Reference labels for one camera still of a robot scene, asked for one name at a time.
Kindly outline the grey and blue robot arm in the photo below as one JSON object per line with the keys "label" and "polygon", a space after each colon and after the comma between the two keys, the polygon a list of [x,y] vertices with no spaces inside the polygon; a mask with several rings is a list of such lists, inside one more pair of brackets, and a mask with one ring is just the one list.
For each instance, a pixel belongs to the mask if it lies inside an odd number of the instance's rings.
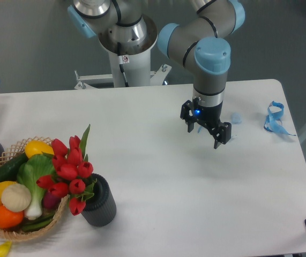
{"label": "grey and blue robot arm", "polygon": [[97,37],[107,51],[115,87],[148,86],[151,49],[193,75],[193,96],[181,107],[180,117],[192,131],[195,124],[208,130],[215,146],[226,144],[232,126],[220,120],[231,48],[226,36],[245,20],[238,1],[192,1],[197,17],[185,26],[174,23],[158,30],[143,14],[141,1],[73,1],[68,14],[78,31]]}

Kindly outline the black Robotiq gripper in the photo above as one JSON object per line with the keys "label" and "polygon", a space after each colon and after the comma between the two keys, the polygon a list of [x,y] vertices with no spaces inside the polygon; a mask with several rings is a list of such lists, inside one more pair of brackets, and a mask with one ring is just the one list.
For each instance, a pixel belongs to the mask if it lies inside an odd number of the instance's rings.
{"label": "black Robotiq gripper", "polygon": [[220,145],[225,145],[232,136],[232,124],[220,121],[221,110],[222,103],[205,107],[200,105],[197,97],[192,102],[187,100],[182,104],[180,118],[185,121],[188,133],[194,129],[194,123],[208,129],[214,138],[214,149],[217,149]]}

